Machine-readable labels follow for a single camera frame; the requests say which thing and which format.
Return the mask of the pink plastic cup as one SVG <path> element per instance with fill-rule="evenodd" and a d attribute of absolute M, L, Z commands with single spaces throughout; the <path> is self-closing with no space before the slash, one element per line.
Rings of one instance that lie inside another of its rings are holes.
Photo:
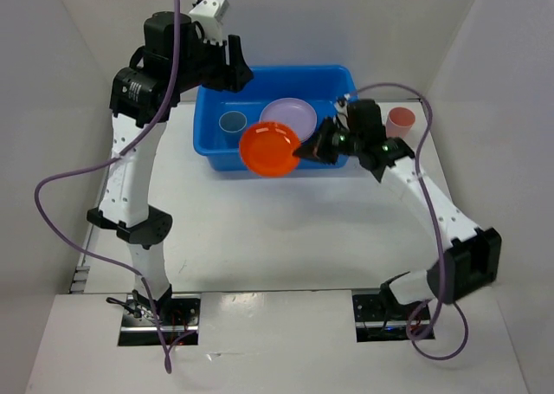
<path fill-rule="evenodd" d="M 404 139 L 416 122 L 416 116 L 405 107 L 394 107 L 389 111 L 385 130 L 389 138 Z"/>

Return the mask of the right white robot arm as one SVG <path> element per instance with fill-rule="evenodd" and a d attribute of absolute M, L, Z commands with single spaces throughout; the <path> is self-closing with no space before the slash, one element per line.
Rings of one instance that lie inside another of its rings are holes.
<path fill-rule="evenodd" d="M 379 307 L 400 318 L 409 304 L 436 299 L 452 305 L 496 281 L 502 239 L 464 215 L 422 169 L 418 156 L 399 137 L 390 137 L 374 100 L 340 100 L 336 117 L 327 117 L 294 156 L 334 165 L 355 157 L 393 191 L 436 240 L 438 258 L 426 270 L 395 276 L 380 287 Z"/>

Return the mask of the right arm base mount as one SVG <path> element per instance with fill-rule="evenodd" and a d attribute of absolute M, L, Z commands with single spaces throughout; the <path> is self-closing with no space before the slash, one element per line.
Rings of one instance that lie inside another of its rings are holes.
<path fill-rule="evenodd" d="M 353 292 L 351 299 L 358 343 L 408 339 L 408 318 L 419 306 L 419 302 L 401 306 L 399 311 L 388 313 L 375 292 Z"/>

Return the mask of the blue plastic cup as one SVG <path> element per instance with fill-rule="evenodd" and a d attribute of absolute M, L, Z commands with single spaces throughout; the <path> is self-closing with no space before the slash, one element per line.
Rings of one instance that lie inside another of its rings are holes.
<path fill-rule="evenodd" d="M 238 111 L 227 111 L 219 119 L 222 138 L 228 148 L 237 148 L 247 127 L 247 117 Z"/>

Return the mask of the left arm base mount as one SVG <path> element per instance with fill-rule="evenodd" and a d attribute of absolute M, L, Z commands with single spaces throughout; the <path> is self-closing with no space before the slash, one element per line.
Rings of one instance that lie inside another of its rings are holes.
<path fill-rule="evenodd" d="M 118 346 L 159 346 L 154 319 L 148 307 L 138 305 L 132 294 L 123 300 L 107 298 L 107 302 L 123 307 Z M 173 294 L 165 312 L 161 313 L 161 333 L 170 346 L 196 346 L 201 312 L 199 294 Z"/>

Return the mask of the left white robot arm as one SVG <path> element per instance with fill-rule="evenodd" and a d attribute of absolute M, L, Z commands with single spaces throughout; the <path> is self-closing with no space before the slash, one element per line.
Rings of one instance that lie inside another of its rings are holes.
<path fill-rule="evenodd" d="M 148 203 L 154 159 L 171 109 L 195 87 L 240 92 L 254 75 L 239 36 L 225 37 L 222 16 L 193 9 L 158 12 L 144 24 L 145 43 L 114 77 L 110 98 L 114 162 L 104 195 L 87 220 L 126 243 L 135 270 L 133 299 L 152 324 L 172 314 L 164 265 L 170 214 Z"/>

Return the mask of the orange plastic plate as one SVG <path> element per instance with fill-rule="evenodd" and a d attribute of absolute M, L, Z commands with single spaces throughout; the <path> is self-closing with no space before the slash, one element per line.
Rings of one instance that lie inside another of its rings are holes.
<path fill-rule="evenodd" d="M 293 153 L 300 139 L 287 125 L 275 121 L 253 124 L 239 141 L 239 155 L 246 168 L 265 178 L 281 178 L 295 171 L 300 159 Z"/>

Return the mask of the purple plastic plate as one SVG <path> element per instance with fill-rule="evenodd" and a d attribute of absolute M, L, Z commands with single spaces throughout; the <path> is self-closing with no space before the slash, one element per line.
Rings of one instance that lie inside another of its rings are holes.
<path fill-rule="evenodd" d="M 284 124 L 294 131 L 300 141 L 305 141 L 314 134 L 318 117 L 314 108 L 306 101 L 282 98 L 266 105 L 261 111 L 259 121 Z"/>

